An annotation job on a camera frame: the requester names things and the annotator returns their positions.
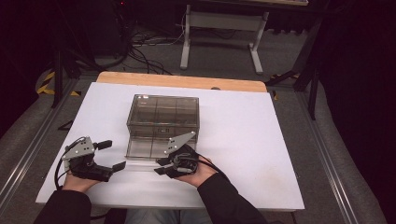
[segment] equipment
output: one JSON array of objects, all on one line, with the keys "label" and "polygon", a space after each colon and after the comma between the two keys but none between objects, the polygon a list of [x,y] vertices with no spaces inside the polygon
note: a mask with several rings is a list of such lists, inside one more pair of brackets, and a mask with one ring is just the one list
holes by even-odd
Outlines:
[{"label": "equipment", "polygon": [[187,145],[190,139],[195,136],[195,132],[185,133],[177,137],[169,138],[168,148],[165,150],[165,155],[168,158],[156,160],[161,165],[160,168],[154,169],[159,175],[168,175],[170,178],[176,178],[183,175],[192,175],[198,169],[198,162],[211,167],[219,172],[224,179],[230,181],[226,174],[224,174],[215,164],[204,156],[198,154],[192,147]]},{"label": "equipment", "polygon": [[105,149],[112,146],[112,141],[107,140],[100,143],[93,143],[89,136],[80,137],[70,146],[65,148],[65,153],[59,160],[55,172],[55,185],[58,185],[58,173],[62,161],[64,162],[65,172],[70,171],[72,175],[83,179],[92,179],[108,182],[110,177],[117,171],[125,168],[125,161],[113,165],[112,168],[97,165],[94,160],[95,150]]}]

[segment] black sleeve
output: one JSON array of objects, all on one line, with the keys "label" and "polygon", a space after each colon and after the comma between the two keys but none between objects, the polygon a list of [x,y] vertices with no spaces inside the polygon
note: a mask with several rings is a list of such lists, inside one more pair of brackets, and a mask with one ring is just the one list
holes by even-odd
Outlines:
[{"label": "black sleeve", "polygon": [[35,219],[35,224],[89,224],[91,221],[90,198],[73,190],[55,190]]},{"label": "black sleeve", "polygon": [[220,174],[210,176],[198,192],[214,224],[267,223],[259,210],[239,195],[236,188]]}]

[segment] jeans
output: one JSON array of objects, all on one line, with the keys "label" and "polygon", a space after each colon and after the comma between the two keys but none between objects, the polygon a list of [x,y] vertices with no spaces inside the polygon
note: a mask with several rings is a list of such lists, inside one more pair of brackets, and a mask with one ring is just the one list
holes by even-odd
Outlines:
[{"label": "jeans", "polygon": [[128,209],[125,224],[211,224],[205,209]]}]

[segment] person's hand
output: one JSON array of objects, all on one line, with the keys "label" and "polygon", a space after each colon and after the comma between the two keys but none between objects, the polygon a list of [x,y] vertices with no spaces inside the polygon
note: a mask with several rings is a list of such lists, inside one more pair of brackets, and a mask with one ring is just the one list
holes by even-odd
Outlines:
[{"label": "person's hand", "polygon": [[[202,156],[199,157],[199,160],[207,161]],[[189,183],[189,184],[195,186],[196,188],[198,188],[202,183],[204,183],[210,176],[212,176],[215,173],[216,173],[216,171],[213,168],[198,162],[198,168],[197,168],[197,171],[195,172],[195,174],[183,175],[183,176],[177,177],[175,179]]]},{"label": "person's hand", "polygon": [[100,183],[98,180],[91,179],[81,179],[79,177],[73,176],[70,172],[66,174],[66,180],[64,181],[64,186],[62,190],[74,190],[85,193],[93,185]]}]

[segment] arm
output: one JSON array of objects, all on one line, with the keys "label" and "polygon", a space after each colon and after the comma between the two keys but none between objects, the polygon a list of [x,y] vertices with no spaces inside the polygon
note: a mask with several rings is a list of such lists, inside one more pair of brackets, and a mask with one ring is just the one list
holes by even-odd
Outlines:
[{"label": "arm", "polygon": [[91,201],[85,192],[96,180],[81,179],[67,174],[62,190],[55,190],[35,219],[39,223],[87,223],[91,221]]},{"label": "arm", "polygon": [[198,188],[213,223],[260,223],[267,221],[236,188],[212,168],[199,163],[197,172],[177,178]]}]

